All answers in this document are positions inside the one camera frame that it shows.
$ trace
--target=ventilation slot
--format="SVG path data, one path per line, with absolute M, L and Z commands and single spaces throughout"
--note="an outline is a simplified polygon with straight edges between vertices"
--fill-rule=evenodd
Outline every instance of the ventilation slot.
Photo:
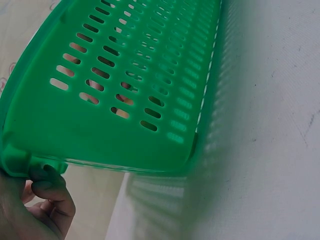
M 119 52 L 114 50 L 113 48 L 109 47 L 109 46 L 103 46 L 103 49 L 105 51 L 107 51 L 108 53 L 111 53 L 112 55 L 115 55 L 115 56 L 119 56 Z
M 70 43 L 70 47 L 81 52 L 81 53 L 86 53 L 87 52 L 87 49 L 84 48 L 83 46 L 80 46 L 74 42 Z
M 94 15 L 90 15 L 89 18 L 91 18 L 92 20 L 96 21 L 97 23 L 100 23 L 100 24 L 104 24 L 105 21 L 102 20 L 101 18 L 97 17 L 97 16 L 94 16 Z
M 161 12 L 155 11 L 155 13 L 156 13 L 158 16 L 160 16 L 161 18 L 163 18 L 164 20 L 168 20 L 168 17 L 165 16 L 165 15 L 163 15 Z
M 76 57 L 74 57 L 74 56 L 71 56 L 71 55 L 68 54 L 68 53 L 63 54 L 63 58 L 64 58 L 65 60 L 67 60 L 67 61 L 69 61 L 69 62 L 71 62 L 71 63 L 77 64 L 77 65 L 79 65 L 79 64 L 81 63 L 81 60 L 80 60 L 80 59 L 78 59 L 78 58 L 76 58 Z
M 180 118 L 182 118 L 182 119 L 184 119 L 184 120 L 189 120 L 189 118 L 190 118 L 190 116 L 189 116 L 189 114 L 187 114 L 187 113 L 185 113 L 184 111 L 182 111 L 182 110 L 180 110 L 180 109 L 175 109 L 174 110 L 174 113 L 178 116 L 178 117 L 180 117 Z
M 155 47 L 154 47 L 154 46 L 149 45 L 149 44 L 148 44 L 147 42 L 145 42 L 145 41 L 142 41 L 142 42 L 141 42 L 141 46 L 142 46 L 142 47 L 145 47 L 145 48 L 147 48 L 147 49 L 149 49 L 149 50 L 151 50 L 151 51 L 155 50 Z
M 130 117 L 129 113 L 126 111 L 123 111 L 122 109 L 116 108 L 116 107 L 111 107 L 111 112 L 118 115 L 119 117 L 122 117 L 124 119 L 128 119 Z
M 175 74 L 175 71 L 172 68 L 168 67 L 167 65 L 164 65 L 164 64 L 161 63 L 161 64 L 159 64 L 159 67 L 162 70 L 166 71 L 168 74 L 171 74 L 171 75 Z
M 156 84 L 153 84 L 152 88 L 162 95 L 167 96 L 169 94 L 169 92 L 166 89 L 164 89 L 163 87 L 160 87 Z
M 97 10 L 99 13 L 102 13 L 104 15 L 107 15 L 109 16 L 110 15 L 110 12 L 106 11 L 106 10 L 103 10 L 102 8 L 100 7 L 96 7 L 95 10 Z
M 166 49 L 169 51 L 169 53 L 172 53 L 172 54 L 177 55 L 177 56 L 181 55 L 181 53 L 175 47 L 167 45 Z
M 174 142 L 177 142 L 178 144 L 183 144 L 184 143 L 184 138 L 179 136 L 179 135 L 177 135 L 177 134 L 169 132 L 167 134 L 167 136 L 168 136 L 169 139 L 171 139 Z
M 124 46 L 124 45 L 125 45 L 125 42 L 124 42 L 124 41 L 121 41 L 120 39 L 117 39 L 117 38 L 115 38 L 114 36 L 109 36 L 109 40 L 110 40 L 111 42 L 114 42 L 114 43 L 120 45 L 120 46 Z
M 156 18 L 154 18 L 154 17 L 150 17 L 150 19 L 151 19 L 154 23 L 158 24 L 160 27 L 164 27 L 164 26 L 165 26 L 165 24 L 164 24 L 163 22 L 159 21 L 158 19 L 156 19 Z
M 184 131 L 187 130 L 186 125 L 184 125 L 184 124 L 182 124 L 182 123 L 180 123 L 180 122 L 178 122 L 178 121 L 172 120 L 172 121 L 171 121 L 171 126 L 174 127 L 174 128 L 176 128 L 176 129 L 178 129 L 178 130 L 180 130 L 180 131 L 182 131 L 182 132 L 184 132 Z
M 138 56 L 142 57 L 143 59 L 151 60 L 151 56 L 150 56 L 150 55 L 145 55 L 145 54 L 144 54 L 142 51 L 140 51 L 140 50 L 135 51 L 135 53 L 136 53 Z
M 150 39 L 150 40 L 152 40 L 152 41 L 154 41 L 154 42 L 156 42 L 156 43 L 159 41 L 158 38 L 153 37 L 150 33 L 145 33 L 145 36 L 146 36 L 148 39 Z
M 69 89 L 68 84 L 66 84 L 58 79 L 55 79 L 55 78 L 50 79 L 50 84 L 52 86 L 55 86 L 56 88 L 64 90 L 64 91 L 67 91 Z
M 162 75 L 162 74 L 160 74 L 160 73 L 156 73 L 156 74 L 155 74 L 155 77 L 156 77 L 158 80 L 160 80 L 160 81 L 162 81 L 162 82 L 164 82 L 164 83 L 166 83 L 166 84 L 168 84 L 168 85 L 170 85 L 170 84 L 172 83 L 169 78 L 165 77 L 164 75 Z
M 91 96 L 91 95 L 89 95 L 88 93 L 85 93 L 85 92 L 80 92 L 79 97 L 82 100 L 84 100 L 86 102 L 89 102 L 91 104 L 94 104 L 94 105 L 97 105 L 99 103 L 99 100 L 96 97 Z
M 110 3 L 110 2 L 108 2 L 108 1 L 106 1 L 106 0 L 101 0 L 101 2 L 102 2 L 103 4 L 105 4 L 105 5 L 113 8 L 113 9 L 116 7 L 115 5 L 113 5 L 112 3 Z
M 115 63 L 114 63 L 113 61 L 110 61 L 110 60 L 104 58 L 103 56 L 98 56 L 98 60 L 99 60 L 101 63 L 103 63 L 103 64 L 105 64 L 105 65 L 108 65 L 108 66 L 110 66 L 110 67 L 112 67 L 112 68 L 115 66 Z
M 128 6 L 129 6 L 129 8 L 131 8 L 132 10 L 136 11 L 139 14 L 143 13 L 142 9 L 140 9 L 139 7 L 135 7 L 135 6 L 131 5 L 131 4 L 129 4 Z
M 91 26 L 87 23 L 83 24 L 83 27 L 94 32 L 94 33 L 98 33 L 99 32 L 99 29 L 98 28 L 95 28 L 94 26 Z
M 104 79 L 109 79 L 110 78 L 110 75 L 108 73 L 100 70 L 99 68 L 93 67 L 91 70 L 92 70 L 93 73 L 97 74 L 100 77 L 103 77 Z
M 88 36 L 86 36 L 86 35 L 84 35 L 84 34 L 82 34 L 82 33 L 80 33 L 80 32 L 78 32 L 78 33 L 76 34 L 76 36 L 77 36 L 78 38 L 80 38 L 80 39 L 83 39 L 83 40 L 89 42 L 89 43 L 92 43 L 92 42 L 94 41 L 91 37 L 88 37 Z
M 153 132 L 156 132 L 158 130 L 157 126 L 156 125 L 153 125 L 152 123 L 150 122 L 147 122 L 147 121 L 141 121 L 140 122 L 141 126 L 145 127 L 146 129 L 149 129 Z
M 133 105 L 134 104 L 134 101 L 124 95 L 121 95 L 121 94 L 117 94 L 115 95 L 115 98 L 118 99 L 119 101 L 127 104 L 127 105 Z
M 179 42 L 179 40 L 177 40 L 176 38 L 173 37 L 169 37 L 169 40 L 171 43 L 173 43 L 174 45 L 176 45 L 179 48 L 183 48 L 183 45 Z
M 56 70 L 60 73 L 63 73 L 69 77 L 74 77 L 75 76 L 75 72 L 73 72 L 72 70 L 70 70 L 69 68 L 66 68 L 64 66 L 58 65 L 56 67 Z
M 85 81 L 85 83 L 86 83 L 88 86 L 90 86 L 90 87 L 92 87 L 92 88 L 94 88 L 94 89 L 97 89 L 97 90 L 100 91 L 100 92 L 103 92 L 103 91 L 105 90 L 105 87 L 102 86 L 101 84 L 97 83 L 96 81 L 87 79 L 87 80 Z
M 141 63 L 139 63 L 137 61 L 132 61 L 131 63 L 132 63 L 132 65 L 134 65 L 135 67 L 137 67 L 137 68 L 139 68 L 141 70 L 144 70 L 144 71 L 147 70 L 147 66 L 146 65 L 143 65 L 143 64 L 141 64 Z
M 130 72 L 130 71 L 126 71 L 125 74 L 131 78 L 133 78 L 134 80 L 137 80 L 139 82 L 141 82 L 143 80 L 142 76 L 140 75 L 137 75 L 133 72 Z
M 163 101 L 161 101 L 160 99 L 154 97 L 154 96 L 149 96 L 149 101 L 160 106 L 160 107 L 164 107 L 165 103 Z
M 178 62 L 173 57 L 169 56 L 168 54 L 164 54 L 163 58 L 173 65 L 178 65 Z
M 145 109 L 144 109 L 144 112 L 145 112 L 146 114 L 148 114 L 148 115 L 156 118 L 156 119 L 160 119 L 160 118 L 161 118 L 161 114 L 160 114 L 160 113 L 158 113 L 158 112 L 156 112 L 156 111 L 154 111 L 154 110 L 152 110 L 152 109 L 150 109 L 150 108 L 145 108 Z
M 158 8 L 159 8 L 160 10 L 164 11 L 165 13 L 167 13 L 167 14 L 170 14 L 170 13 L 171 13 L 168 9 L 164 8 L 163 6 L 160 6 L 160 5 L 157 5 L 157 6 L 158 6 Z
M 155 33 L 161 34 L 161 30 L 158 29 L 157 27 L 154 27 L 154 26 L 152 26 L 152 25 L 150 25 L 150 24 L 148 24 L 147 27 L 148 27 L 150 30 L 154 31 Z

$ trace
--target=oval hole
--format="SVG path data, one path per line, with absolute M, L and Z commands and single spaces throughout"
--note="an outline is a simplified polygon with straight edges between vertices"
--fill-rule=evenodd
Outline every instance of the oval hole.
M 163 58 L 173 65 L 178 65 L 178 62 L 173 57 L 169 56 L 168 54 L 164 54 Z
M 72 62 L 74 64 L 79 65 L 81 63 L 81 60 L 79 58 L 76 58 L 68 53 L 63 54 L 63 58 L 69 62 Z
M 161 34 L 161 30 L 160 29 L 158 29 L 158 28 L 156 28 L 156 27 L 154 27 L 154 26 L 152 26 L 152 25 L 147 25 L 147 27 L 150 29 L 150 30 L 152 30 L 152 31 L 154 31 L 155 33 L 157 33 L 157 34 Z
M 86 101 L 86 102 L 89 102 L 91 104 L 94 104 L 94 105 L 97 105 L 99 103 L 99 100 L 98 98 L 94 97 L 94 96 L 91 96 L 90 94 L 88 93 L 85 93 L 85 92 L 80 92 L 79 94 L 79 97 Z
M 55 78 L 50 79 L 50 84 L 52 86 L 55 86 L 56 88 L 64 90 L 64 91 L 67 91 L 69 88 L 68 84 L 66 84 L 58 79 L 55 79 Z
M 115 66 L 115 63 L 113 61 L 110 61 L 110 60 L 104 58 L 103 56 L 98 56 L 98 60 L 100 62 L 102 62 L 103 64 L 108 65 L 112 68 Z
M 172 42 L 177 47 L 183 48 L 183 45 L 178 40 L 176 40 L 175 38 L 169 37 L 169 40 L 170 40 L 170 42 Z
M 93 81 L 93 80 L 91 80 L 91 79 L 87 79 L 87 80 L 85 81 L 85 83 L 86 83 L 88 86 L 90 86 L 90 87 L 92 87 L 92 88 L 94 88 L 94 89 L 97 89 L 97 90 L 100 91 L 100 92 L 103 92 L 103 91 L 105 90 L 105 87 L 104 87 L 104 86 L 102 86 L 101 84 L 99 84 L 99 83 L 97 83 L 96 81 Z
M 75 49 L 75 50 L 78 50 L 81 53 L 86 53 L 87 52 L 86 48 L 84 48 L 83 46 L 80 46 L 79 44 L 76 44 L 74 42 L 70 43 L 70 47 Z
M 134 101 L 124 95 L 121 95 L 121 94 L 117 94 L 115 95 L 115 98 L 118 99 L 119 101 L 127 104 L 127 105 L 133 105 L 134 104 Z
M 181 54 L 180 54 L 180 52 L 176 49 L 176 48 L 174 48 L 174 47 L 172 47 L 172 46 L 166 46 L 166 49 L 170 52 L 170 53 L 173 53 L 173 54 L 175 54 L 175 55 L 177 55 L 177 56 L 180 56 Z
M 115 38 L 114 36 L 109 36 L 109 40 L 111 42 L 114 42 L 114 43 L 120 45 L 120 46 L 124 46 L 125 45 L 125 42 L 121 41 L 120 39 Z
M 113 48 L 109 47 L 109 46 L 103 46 L 103 49 L 105 51 L 107 51 L 108 53 L 111 53 L 112 55 L 115 55 L 115 56 L 119 56 L 119 52 L 114 50 Z
M 141 126 L 145 127 L 146 129 L 149 129 L 153 132 L 156 132 L 158 130 L 157 126 L 156 125 L 153 125 L 152 123 L 150 122 L 147 122 L 147 121 L 141 121 L 140 122 Z
M 104 15 L 110 15 L 110 12 L 106 11 L 106 10 L 103 10 L 102 8 L 100 7 L 96 7 L 95 10 L 97 10 L 99 13 L 102 13 Z
M 123 111 L 122 109 L 116 108 L 116 107 L 111 107 L 111 112 L 118 115 L 119 117 L 122 117 L 124 119 L 128 119 L 130 114 L 126 111 Z
M 69 68 L 66 68 L 66 67 L 64 67 L 64 66 L 61 66 L 61 65 L 58 65 L 58 66 L 56 67 L 56 70 L 57 70 L 58 72 L 60 72 L 60 73 L 63 73 L 63 74 L 65 74 L 65 75 L 69 76 L 69 77 L 74 77 L 74 76 L 75 76 L 75 72 L 74 72 L 74 71 L 72 71 L 72 70 L 70 70 Z
M 144 112 L 146 114 L 149 114 L 150 116 L 156 118 L 156 119 L 160 119 L 161 118 L 161 114 L 160 113 L 158 113 L 158 112 L 156 112 L 156 111 L 154 111 L 154 110 L 152 110 L 150 108 L 145 108 Z
M 134 72 L 131 71 L 125 71 L 125 74 L 131 78 L 133 78 L 134 80 L 137 80 L 139 82 L 141 82 L 143 80 L 142 76 L 135 74 Z
M 166 71 L 168 74 L 171 74 L 171 75 L 174 75 L 174 74 L 175 74 L 175 71 L 174 71 L 172 68 L 168 67 L 167 65 L 159 64 L 159 67 L 160 67 L 162 70 Z
M 76 34 L 76 36 L 77 36 L 78 38 L 80 38 L 80 39 L 83 39 L 83 40 L 89 42 L 89 43 L 92 43 L 92 42 L 94 41 L 91 37 L 88 37 L 88 36 L 86 36 L 86 35 L 84 35 L 84 34 L 82 34 L 82 33 L 80 33 L 80 32 L 78 32 L 78 33 Z
M 100 70 L 99 68 L 93 67 L 92 72 L 99 75 L 100 77 L 103 77 L 104 79 L 109 79 L 110 75 L 106 73 L 105 71 Z
M 105 4 L 105 5 L 113 8 L 113 9 L 116 7 L 114 4 L 112 4 L 112 3 L 110 3 L 110 2 L 108 2 L 108 1 L 106 1 L 106 0 L 101 0 L 101 2 L 102 2 L 103 4 Z
M 102 20 L 101 18 L 99 18 L 97 16 L 94 16 L 94 15 L 89 15 L 89 18 L 91 18 L 92 20 L 94 20 L 94 21 L 96 21 L 96 22 L 98 22 L 100 24 L 104 24 L 105 23 L 104 20 Z
M 153 16 L 150 17 L 150 19 L 151 19 L 154 23 L 158 24 L 160 27 L 164 27 L 164 26 L 165 26 L 165 24 L 164 24 L 163 22 L 159 21 L 158 19 L 154 18 Z
M 172 81 L 171 81 L 169 78 L 167 78 L 166 76 L 164 76 L 164 75 L 162 75 L 162 74 L 160 74 L 160 73 L 156 73 L 156 74 L 155 74 L 155 77 L 156 77 L 157 79 L 159 79 L 160 81 L 168 84 L 168 85 L 170 85 L 170 84 L 172 83 Z
M 91 26 L 91 25 L 89 25 L 89 24 L 87 24 L 87 23 L 83 24 L 83 27 L 86 28 L 86 29 L 88 29 L 88 30 L 90 30 L 90 31 L 92 31 L 92 32 L 94 32 L 94 33 L 99 32 L 99 29 L 98 29 L 98 28 L 96 28 L 96 27 L 94 27 L 94 26 Z
M 150 102 L 160 106 L 160 107 L 164 107 L 165 103 L 163 101 L 161 101 L 159 98 L 156 98 L 154 96 L 149 96 L 148 98 L 150 100 Z
M 167 96 L 167 95 L 169 94 L 169 92 L 168 92 L 166 89 L 164 89 L 163 87 L 158 86 L 158 85 L 156 85 L 156 84 L 153 84 L 153 85 L 152 85 L 152 88 L 153 88 L 154 90 L 156 90 L 158 93 L 161 93 L 162 95 Z

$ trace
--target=white surface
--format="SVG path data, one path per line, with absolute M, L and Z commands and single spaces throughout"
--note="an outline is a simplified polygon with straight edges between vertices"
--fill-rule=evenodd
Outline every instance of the white surface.
M 198 166 L 185 179 L 127 175 L 106 240 L 320 240 L 320 1 L 223 4 Z

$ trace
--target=finger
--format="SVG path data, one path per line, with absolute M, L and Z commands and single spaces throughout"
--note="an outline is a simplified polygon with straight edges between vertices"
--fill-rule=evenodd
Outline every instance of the finger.
M 44 211 L 42 211 L 42 209 L 40 209 L 37 206 L 27 207 L 26 209 L 39 222 L 43 223 L 48 228 L 50 228 L 51 231 L 58 237 L 58 239 L 65 239 L 65 236 L 62 236 L 62 233 L 61 233 L 60 229 L 58 228 L 58 226 L 50 219 L 50 217 Z
M 48 217 L 51 216 L 51 213 L 55 208 L 55 206 L 51 203 L 50 200 L 38 202 L 35 205 L 33 205 L 33 207 L 41 209 Z
M 35 198 L 35 194 L 31 189 L 32 181 L 28 180 L 25 183 L 25 187 L 21 196 L 21 201 L 23 204 L 27 204 Z
M 66 188 L 65 180 L 53 167 L 46 165 L 44 169 L 49 175 L 48 180 L 34 182 L 31 187 L 35 195 L 50 200 L 54 206 L 50 218 L 65 237 L 75 216 L 76 207 Z
M 29 170 L 29 176 L 33 182 L 43 181 L 49 178 L 48 172 L 40 165 L 32 166 Z

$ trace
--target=green plastic basket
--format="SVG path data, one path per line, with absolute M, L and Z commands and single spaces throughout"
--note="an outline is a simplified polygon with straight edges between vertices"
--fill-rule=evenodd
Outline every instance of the green plastic basket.
M 175 172 L 197 139 L 220 0 L 62 0 L 0 99 L 0 166 Z

